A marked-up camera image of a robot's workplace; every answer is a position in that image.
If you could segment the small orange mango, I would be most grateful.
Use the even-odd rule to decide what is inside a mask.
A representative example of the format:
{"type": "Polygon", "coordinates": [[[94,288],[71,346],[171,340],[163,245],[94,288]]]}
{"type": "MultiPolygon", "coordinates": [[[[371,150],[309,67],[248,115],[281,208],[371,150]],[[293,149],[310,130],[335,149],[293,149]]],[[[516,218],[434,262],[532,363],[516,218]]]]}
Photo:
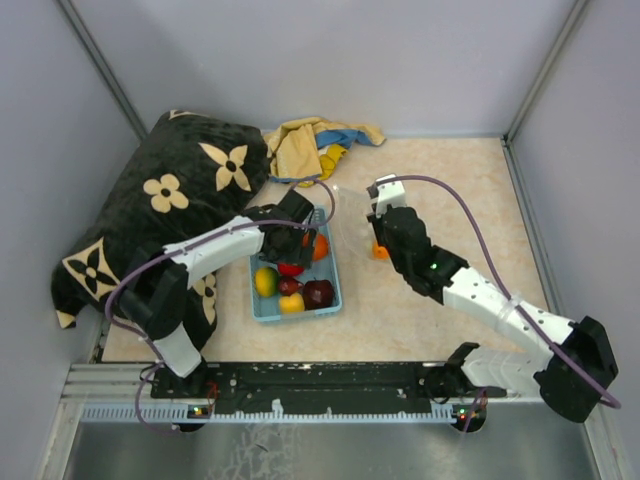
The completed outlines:
{"type": "Polygon", "coordinates": [[[387,249],[377,243],[372,246],[372,256],[378,260],[387,260],[390,258],[387,249]]]}

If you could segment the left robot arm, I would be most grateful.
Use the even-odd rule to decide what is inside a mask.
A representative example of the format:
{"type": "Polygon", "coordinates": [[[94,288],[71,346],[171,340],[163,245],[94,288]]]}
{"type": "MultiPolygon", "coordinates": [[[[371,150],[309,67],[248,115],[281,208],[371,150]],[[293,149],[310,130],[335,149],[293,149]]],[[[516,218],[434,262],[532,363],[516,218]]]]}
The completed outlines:
{"type": "Polygon", "coordinates": [[[226,266],[253,255],[271,263],[308,267],[311,245],[320,225],[312,221],[315,207],[289,190],[279,203],[251,207],[224,225],[159,249],[139,249],[129,273],[110,294],[105,311],[118,310],[145,334],[158,359],[172,373],[184,395],[201,394],[208,373],[200,348],[185,326],[187,294],[195,284],[226,266]]]}

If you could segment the green yellow mango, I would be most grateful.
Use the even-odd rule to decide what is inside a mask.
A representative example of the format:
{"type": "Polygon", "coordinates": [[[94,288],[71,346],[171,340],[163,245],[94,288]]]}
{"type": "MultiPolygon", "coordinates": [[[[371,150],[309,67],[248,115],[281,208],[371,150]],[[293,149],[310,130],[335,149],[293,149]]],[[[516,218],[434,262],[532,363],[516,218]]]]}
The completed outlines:
{"type": "Polygon", "coordinates": [[[257,294],[270,298],[278,291],[279,273],[269,266],[258,268],[254,273],[254,287],[257,294]]]}

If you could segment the orange tangerine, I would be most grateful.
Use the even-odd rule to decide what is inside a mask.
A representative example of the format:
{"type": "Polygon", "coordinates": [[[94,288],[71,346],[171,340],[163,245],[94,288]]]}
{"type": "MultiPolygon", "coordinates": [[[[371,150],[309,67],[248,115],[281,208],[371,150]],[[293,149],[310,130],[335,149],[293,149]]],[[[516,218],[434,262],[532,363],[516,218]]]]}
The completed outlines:
{"type": "Polygon", "coordinates": [[[316,233],[314,239],[307,233],[303,236],[302,247],[304,253],[311,254],[311,261],[317,262],[324,259],[330,253],[330,245],[327,237],[316,233]]]}

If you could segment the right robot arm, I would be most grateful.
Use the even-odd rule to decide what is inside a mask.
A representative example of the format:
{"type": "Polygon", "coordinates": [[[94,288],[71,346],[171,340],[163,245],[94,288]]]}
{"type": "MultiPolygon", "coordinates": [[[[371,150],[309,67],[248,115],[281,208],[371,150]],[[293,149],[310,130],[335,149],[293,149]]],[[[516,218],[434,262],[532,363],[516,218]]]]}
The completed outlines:
{"type": "Polygon", "coordinates": [[[375,207],[367,219],[413,291],[466,313],[520,347],[518,353],[459,348],[446,372],[454,393],[466,396],[478,387],[497,387],[538,395],[564,419],[587,420],[619,373],[598,320],[571,320],[508,297],[465,259],[433,244],[411,207],[375,207]]]}

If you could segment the clear zip top bag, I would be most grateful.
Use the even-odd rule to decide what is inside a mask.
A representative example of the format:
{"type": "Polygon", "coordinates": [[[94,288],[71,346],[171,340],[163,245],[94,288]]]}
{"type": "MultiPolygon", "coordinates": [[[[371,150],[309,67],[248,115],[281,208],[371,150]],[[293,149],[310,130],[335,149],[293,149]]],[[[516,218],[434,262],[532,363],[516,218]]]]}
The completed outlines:
{"type": "Polygon", "coordinates": [[[367,219],[371,212],[367,194],[344,186],[332,187],[336,199],[337,229],[349,252],[359,259],[378,260],[372,256],[372,246],[377,243],[374,230],[367,219]]]}

